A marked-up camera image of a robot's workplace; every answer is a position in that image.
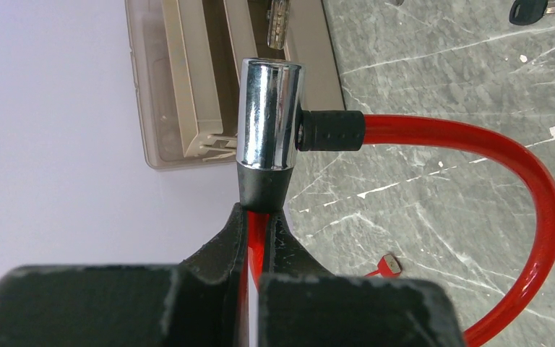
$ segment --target red cable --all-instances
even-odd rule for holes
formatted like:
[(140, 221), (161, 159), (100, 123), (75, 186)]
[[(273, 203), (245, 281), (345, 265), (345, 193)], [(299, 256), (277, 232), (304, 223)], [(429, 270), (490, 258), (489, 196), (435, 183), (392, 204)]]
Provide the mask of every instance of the red cable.
[[(365, 115), (365, 122), (365, 144), (433, 146), (476, 153), (512, 170), (530, 190), (537, 212), (537, 231), (530, 256), (505, 297), (465, 331), (470, 347), (483, 345), (522, 312), (552, 268), (555, 260), (555, 183), (552, 176), (529, 150), (487, 129), (415, 116)], [(268, 215), (249, 213), (248, 216), (249, 259), (258, 286)]]

